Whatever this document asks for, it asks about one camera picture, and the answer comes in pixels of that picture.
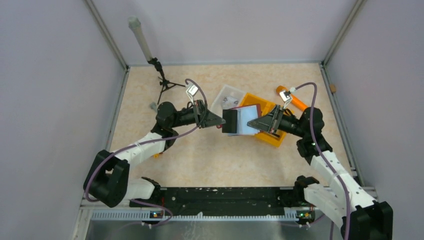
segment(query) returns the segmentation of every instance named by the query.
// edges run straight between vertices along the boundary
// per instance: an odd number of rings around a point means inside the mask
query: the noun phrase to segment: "orange marker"
[[[285,87],[283,87],[283,86],[278,86],[277,87],[277,89],[275,90],[275,92],[278,94],[278,95],[280,95],[280,93],[282,92],[282,91],[284,91],[284,90],[286,90],[286,91],[288,91],[288,89],[287,88],[285,88]],[[290,94],[290,96],[291,96],[291,98],[292,98],[292,100],[291,100],[291,103],[296,107],[296,108],[298,108],[298,109],[300,109],[302,112],[303,111],[305,111],[305,109],[306,108],[308,108],[308,106],[306,105],[306,104],[304,104],[301,100],[299,100],[299,98],[297,98],[297,97],[295,97],[295,95],[293,95],[293,94]]]
[[[162,155],[162,154],[164,154],[163,152],[159,152],[159,153],[156,153],[155,155],[153,155],[153,157],[155,158],[155,159],[157,159],[157,158],[159,158],[159,156],[160,155]]]

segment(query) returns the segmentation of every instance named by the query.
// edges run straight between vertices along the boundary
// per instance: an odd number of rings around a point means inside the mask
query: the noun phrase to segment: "clear plastic container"
[[[224,84],[221,91],[216,96],[212,105],[208,109],[214,114],[222,117],[224,109],[231,109],[240,106],[246,92],[230,85]]]

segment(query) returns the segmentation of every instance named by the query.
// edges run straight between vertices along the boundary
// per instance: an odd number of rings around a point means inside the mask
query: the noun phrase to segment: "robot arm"
[[[202,100],[192,103],[192,107],[183,108],[180,111],[177,111],[170,102],[161,103],[157,108],[156,124],[153,129],[146,136],[129,145],[134,147],[128,147],[107,161],[92,181],[88,193],[110,208],[118,205],[124,198],[149,199],[155,186],[151,181],[143,178],[128,185],[130,170],[151,156],[169,149],[178,136],[173,128],[191,124],[197,124],[199,128],[208,128],[225,123],[221,117],[210,112]],[[94,171],[110,155],[111,152],[106,150],[97,153],[85,179],[84,190],[86,190]]]
[[[300,176],[294,183],[294,188],[301,201],[306,201],[318,207],[329,217],[344,235],[346,229],[347,201],[345,190],[338,177],[346,185],[350,205],[349,239],[390,240],[393,231],[393,210],[387,202],[377,202],[352,178],[337,159],[332,147],[322,135],[324,127],[323,114],[314,108],[312,127],[316,142],[328,164],[317,150],[311,135],[311,108],[308,107],[297,119],[285,107],[276,105],[265,116],[248,122],[248,126],[276,135],[277,130],[300,137],[297,141],[299,154],[328,182],[335,195],[328,192],[322,184],[313,177]]]

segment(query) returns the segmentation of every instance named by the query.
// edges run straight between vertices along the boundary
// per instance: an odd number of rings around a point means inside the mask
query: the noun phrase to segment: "orange cylinder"
[[[278,94],[278,95],[280,95],[280,93],[282,92],[282,91],[284,91],[284,90],[286,90],[286,91],[288,91],[288,89],[287,88],[285,88],[284,86],[278,86],[277,88],[276,88],[276,90],[275,90],[275,92]],[[292,100],[291,100],[291,103],[296,107],[296,108],[298,108],[298,109],[300,109],[302,112],[303,111],[305,111],[305,109],[306,108],[308,108],[308,106],[306,105],[306,104],[304,104],[301,100],[299,100],[299,98],[297,98],[297,97],[295,97],[295,95],[293,95],[293,94],[290,94],[291,95],[291,97],[293,98]]]

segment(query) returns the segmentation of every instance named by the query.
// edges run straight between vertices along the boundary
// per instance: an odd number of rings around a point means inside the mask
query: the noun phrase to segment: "cable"
[[[309,116],[310,134],[312,136],[312,140],[315,143],[316,150],[318,151],[319,155],[324,160],[324,162],[328,165],[328,167],[331,169],[331,171],[333,173],[336,173],[337,172],[336,169],[330,164],[330,162],[328,161],[326,156],[324,156],[323,152],[319,148],[317,138],[315,137],[314,124],[313,124],[312,118],[314,116],[314,106],[315,106],[315,100],[317,98],[317,91],[318,91],[317,84],[315,84],[314,82],[306,82],[306,83],[301,84],[300,86],[296,87],[296,91],[299,90],[300,88],[303,88],[304,86],[307,86],[307,85],[312,85],[313,88],[314,88],[312,103],[310,105],[310,116]],[[349,231],[350,231],[350,228],[351,228],[351,203],[350,203],[350,198],[349,198],[349,191],[348,191],[348,187],[346,186],[345,182],[343,181],[343,179],[339,175],[337,176],[337,179],[340,181],[341,187],[344,190],[344,196],[346,198],[346,229],[345,229],[345,232],[344,232],[344,238],[343,239],[348,240],[349,239]]]
[[[193,108],[193,103],[191,101],[187,102],[187,110]]]
[[[331,227],[330,227],[330,240],[333,240],[333,232],[334,232],[334,222],[331,221]]]
[[[309,226],[312,226],[312,225],[317,224],[318,222],[320,222],[321,220],[323,220],[325,216],[326,216],[325,214],[322,214],[315,221],[309,223]],[[300,224],[287,224],[287,223],[281,223],[281,222],[279,222],[278,224],[281,225],[281,226],[284,226],[284,227],[293,227],[293,228],[303,228],[303,227],[307,227],[308,226],[307,224],[300,225]]]
[[[199,124],[198,125],[196,125],[195,127],[193,127],[193,129],[191,129],[191,130],[189,130],[189,131],[187,131],[187,132],[185,132],[185,133],[183,133],[183,134],[181,134],[181,135],[178,135],[178,136],[171,136],[171,137],[165,137],[165,138],[159,138],[159,139],[152,139],[152,140],[147,140],[147,141],[144,141],[144,142],[140,142],[140,143],[138,143],[138,145],[144,145],[144,144],[151,144],[151,143],[156,143],[156,142],[160,142],[160,141],[168,141],[168,140],[174,140],[174,139],[178,139],[178,138],[181,138],[181,137],[184,137],[184,136],[186,136],[186,135],[188,135],[188,134],[191,134],[192,132],[194,132],[194,130],[196,130],[199,126],[200,126],[200,124],[203,122],[203,120],[205,119],[205,117],[206,117],[206,115],[207,115],[207,109],[208,109],[208,102],[207,102],[207,100],[206,100],[206,96],[205,96],[205,93],[203,92],[203,90],[202,90],[202,88],[195,82],[195,81],[193,81],[193,80],[191,80],[191,79],[186,79],[185,80],[185,83],[186,84],[188,84],[188,82],[191,82],[191,83],[193,83],[194,85],[196,85],[196,87],[199,89],[199,91],[200,91],[200,93],[201,93],[201,95],[203,96],[203,100],[204,100],[204,107],[205,107],[205,111],[204,111],[204,113],[203,113],[203,116],[202,116],[202,118],[201,118],[201,120],[199,121]],[[111,158],[113,158],[115,155],[117,155],[117,154],[119,154],[119,153],[121,153],[121,152],[123,152],[123,151],[126,151],[126,150],[128,150],[128,149],[131,149],[131,148],[134,148],[136,145],[135,144],[132,144],[132,145],[129,145],[129,146],[126,146],[126,147],[124,147],[124,148],[121,148],[121,149],[119,149],[119,150],[117,150],[117,151],[115,151],[115,152],[112,152],[109,156],[107,156],[98,166],[97,166],[97,168],[94,170],[94,172],[93,172],[93,174],[91,175],[91,177],[90,177],[90,179],[88,180],[88,183],[87,183],[87,186],[85,187],[85,191],[84,191],[84,197],[85,197],[85,199],[87,199],[87,201],[89,201],[89,202],[98,202],[99,200],[98,199],[94,199],[94,198],[90,198],[90,195],[89,195],[89,189],[91,188],[91,185],[92,185],[92,183],[93,183],[93,181],[94,181],[94,178],[96,178],[96,176],[97,176],[97,174],[99,174],[99,172],[100,172],[100,169],[111,159]]]
[[[135,200],[135,199],[131,199],[130,201],[136,203],[136,204],[141,204],[141,205],[145,205],[145,206],[149,206],[149,207],[154,207],[154,208],[160,208],[162,209],[164,212],[168,212],[169,213],[169,217],[165,220],[165,221],[161,221],[158,222],[156,224],[147,224],[147,226],[149,226],[150,228],[153,227],[159,227],[161,225],[166,224],[169,220],[171,220],[171,218],[174,217],[173,213],[171,212],[171,210],[169,210],[168,208],[164,207],[164,206],[160,206],[160,205],[156,205],[156,204],[151,204],[148,202],[143,202],[143,201],[139,201],[139,200]],[[121,226],[120,228],[116,229],[115,231],[111,232],[105,239],[111,239],[117,232],[121,231],[122,229],[128,227],[128,226],[132,226],[132,225],[146,225],[146,223],[142,222],[142,221],[133,221],[130,223],[127,223],[123,226]]]
[[[292,112],[290,109],[288,109],[288,108],[284,109],[284,112],[285,112],[288,116],[293,116],[293,112]]]

